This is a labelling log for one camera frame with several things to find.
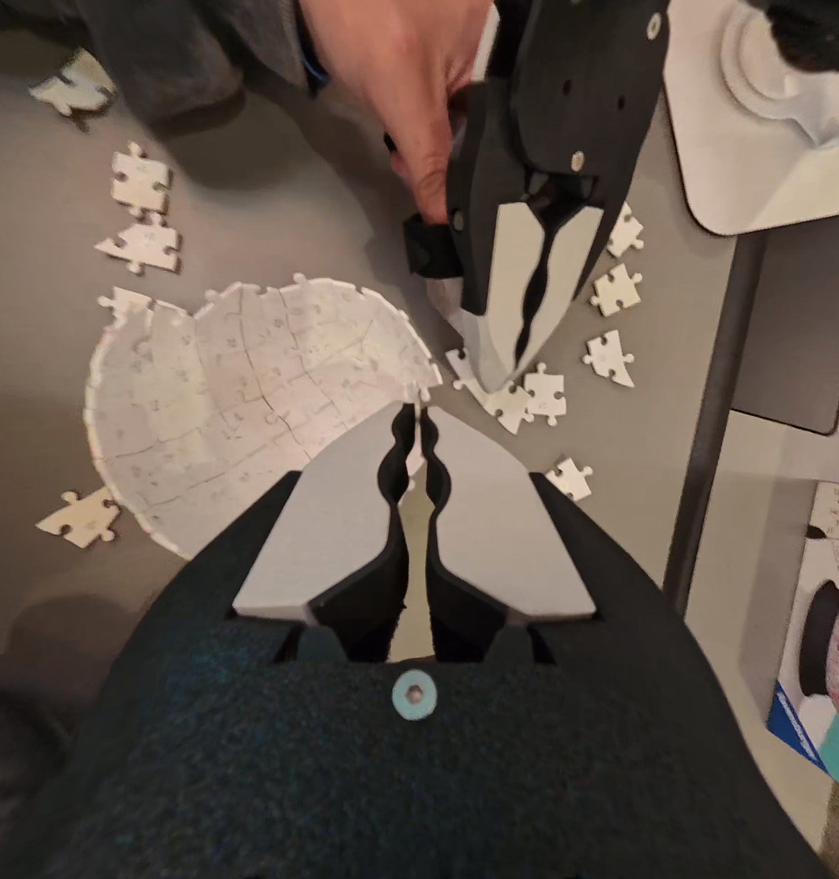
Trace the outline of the person's left hand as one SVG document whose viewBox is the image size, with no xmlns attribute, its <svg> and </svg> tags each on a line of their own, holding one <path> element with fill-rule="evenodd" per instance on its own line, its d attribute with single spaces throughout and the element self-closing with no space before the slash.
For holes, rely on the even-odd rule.
<svg viewBox="0 0 839 879">
<path fill-rule="evenodd" d="M 307 1 L 303 20 L 334 82 L 395 144 L 391 163 L 423 220 L 447 222 L 450 98 L 471 79 L 491 2 Z"/>
</svg>

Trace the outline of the colourful puzzle ball box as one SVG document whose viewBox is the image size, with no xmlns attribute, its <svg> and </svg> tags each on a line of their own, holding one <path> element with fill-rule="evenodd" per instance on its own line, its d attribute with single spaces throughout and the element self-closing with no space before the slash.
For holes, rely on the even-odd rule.
<svg viewBox="0 0 839 879">
<path fill-rule="evenodd" d="M 839 784 L 839 483 L 817 483 L 766 721 Z"/>
</svg>

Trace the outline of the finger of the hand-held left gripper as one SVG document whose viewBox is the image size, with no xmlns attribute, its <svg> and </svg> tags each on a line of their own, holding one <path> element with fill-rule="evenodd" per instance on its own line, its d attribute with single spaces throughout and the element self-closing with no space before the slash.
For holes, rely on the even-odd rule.
<svg viewBox="0 0 839 879">
<path fill-rule="evenodd" d="M 514 368 L 529 360 L 562 322 L 597 237 L 603 214 L 571 214 L 556 230 L 539 226 L 539 252 L 530 260 L 520 306 Z"/>
<path fill-rule="evenodd" d="M 473 315 L 463 309 L 460 316 L 460 335 L 473 375 L 488 393 L 501 390 L 525 369 L 549 339 L 542 331 L 550 327 L 540 324 L 530 331 L 523 355 L 516 355 L 525 292 L 543 244 L 543 227 L 528 204 L 498 207 L 486 311 Z"/>
</svg>

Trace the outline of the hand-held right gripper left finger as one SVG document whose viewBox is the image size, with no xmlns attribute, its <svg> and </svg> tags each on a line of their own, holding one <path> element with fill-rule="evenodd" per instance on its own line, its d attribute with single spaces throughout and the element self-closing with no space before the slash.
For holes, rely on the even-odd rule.
<svg viewBox="0 0 839 879">
<path fill-rule="evenodd" d="M 415 404 L 391 403 L 304 467 L 238 591 L 238 615 L 375 628 L 400 613 L 405 575 L 393 590 L 359 581 L 407 560 L 399 504 L 415 430 Z"/>
</svg>

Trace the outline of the blue wristband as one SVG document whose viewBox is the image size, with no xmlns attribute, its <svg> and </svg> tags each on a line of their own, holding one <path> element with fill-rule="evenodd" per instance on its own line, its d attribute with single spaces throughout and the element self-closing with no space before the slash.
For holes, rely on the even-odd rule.
<svg viewBox="0 0 839 879">
<path fill-rule="evenodd" d="M 313 38 L 304 19 L 302 8 L 299 5 L 295 8 L 294 16 L 304 72 L 310 94 L 315 96 L 330 84 L 330 73 L 326 71 L 325 66 L 315 51 Z"/>
</svg>

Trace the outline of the person's left forearm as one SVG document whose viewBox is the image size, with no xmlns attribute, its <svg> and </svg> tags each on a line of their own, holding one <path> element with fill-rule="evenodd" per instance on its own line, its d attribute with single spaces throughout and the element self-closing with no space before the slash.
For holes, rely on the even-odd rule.
<svg viewBox="0 0 839 879">
<path fill-rule="evenodd" d="M 229 100 L 254 67 L 312 89 L 297 2 L 79 1 L 73 7 L 129 109 L 146 123 Z"/>
</svg>

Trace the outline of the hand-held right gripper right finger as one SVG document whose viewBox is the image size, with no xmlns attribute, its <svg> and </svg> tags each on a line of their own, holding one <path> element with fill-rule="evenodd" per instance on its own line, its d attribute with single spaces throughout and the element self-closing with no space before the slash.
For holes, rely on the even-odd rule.
<svg viewBox="0 0 839 879">
<path fill-rule="evenodd" d="M 438 406 L 420 426 L 433 617 L 450 628 L 591 618 L 594 600 L 524 465 Z"/>
</svg>

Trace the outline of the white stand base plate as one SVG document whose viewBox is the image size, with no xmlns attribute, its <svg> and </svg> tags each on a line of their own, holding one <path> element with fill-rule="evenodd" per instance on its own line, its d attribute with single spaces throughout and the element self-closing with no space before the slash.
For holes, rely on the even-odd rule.
<svg viewBox="0 0 839 879">
<path fill-rule="evenodd" d="M 750 114 L 724 82 L 721 36 L 736 3 L 760 11 L 669 4 L 666 96 L 689 208 L 720 236 L 837 216 L 839 147 L 815 148 L 794 124 Z"/>
</svg>

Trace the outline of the dark grey table flap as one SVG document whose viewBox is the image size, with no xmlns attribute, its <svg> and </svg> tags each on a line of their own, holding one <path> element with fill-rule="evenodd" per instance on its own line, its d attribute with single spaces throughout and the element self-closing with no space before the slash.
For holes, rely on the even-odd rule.
<svg viewBox="0 0 839 879">
<path fill-rule="evenodd" d="M 811 434 L 839 426 L 839 215 L 766 230 L 734 412 Z"/>
</svg>

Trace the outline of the partly built white puzzle ball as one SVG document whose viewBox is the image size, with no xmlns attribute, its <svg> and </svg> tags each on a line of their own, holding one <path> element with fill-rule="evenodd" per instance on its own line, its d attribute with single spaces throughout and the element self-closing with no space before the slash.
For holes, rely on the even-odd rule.
<svg viewBox="0 0 839 879">
<path fill-rule="evenodd" d="M 442 382 L 407 314 L 346 282 L 236 282 L 193 314 L 153 300 L 103 330 L 84 424 L 115 500 L 185 560 L 349 429 Z"/>
</svg>

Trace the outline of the puzzle pieces group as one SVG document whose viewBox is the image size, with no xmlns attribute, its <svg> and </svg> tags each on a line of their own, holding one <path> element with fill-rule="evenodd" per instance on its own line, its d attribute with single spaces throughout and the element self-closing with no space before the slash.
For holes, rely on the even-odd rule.
<svg viewBox="0 0 839 879">
<path fill-rule="evenodd" d="M 528 203 L 519 201 L 513 202 L 513 204 Z M 602 214 L 602 210 L 586 206 L 581 207 L 578 214 Z M 621 259 L 629 250 L 641 250 L 644 247 L 643 231 L 643 224 L 634 215 L 629 204 L 624 201 L 613 229 L 604 242 L 604 250 L 615 259 Z M 479 287 L 482 288 L 480 292 L 486 292 L 487 298 L 490 271 L 491 261 L 485 285 L 482 282 L 479 284 Z M 625 309 L 630 309 L 642 302 L 638 291 L 638 286 L 642 281 L 643 275 L 639 272 L 631 273 L 622 260 L 592 281 L 589 304 L 605 319 L 612 318 Z M 479 315 L 486 311 L 487 298 L 486 304 L 482 306 L 482 313 Z M 459 305 L 453 307 L 448 316 L 448 320 L 451 320 L 459 334 L 460 316 L 463 309 L 474 315 L 468 305 Z M 597 376 L 623 388 L 634 388 L 633 379 L 628 370 L 628 366 L 634 363 L 634 357 L 633 354 L 624 350 L 620 333 L 617 330 L 612 329 L 593 337 L 585 343 L 585 346 L 586 352 L 581 360 Z M 557 426 L 558 419 L 564 417 L 567 412 L 564 377 L 549 372 L 544 362 L 538 361 L 536 363 L 537 355 L 525 369 L 514 375 L 513 379 L 495 393 L 484 391 L 474 377 L 464 346 L 459 352 L 448 352 L 447 359 L 457 376 L 454 387 L 457 390 L 468 389 L 506 431 L 516 435 L 524 422 L 529 423 L 544 419 L 548 425 Z M 547 471 L 546 478 L 561 493 L 572 500 L 579 501 L 588 498 L 591 494 L 588 479 L 592 473 L 591 467 L 579 467 L 570 457 L 564 457 L 554 465 L 553 469 Z"/>
</svg>

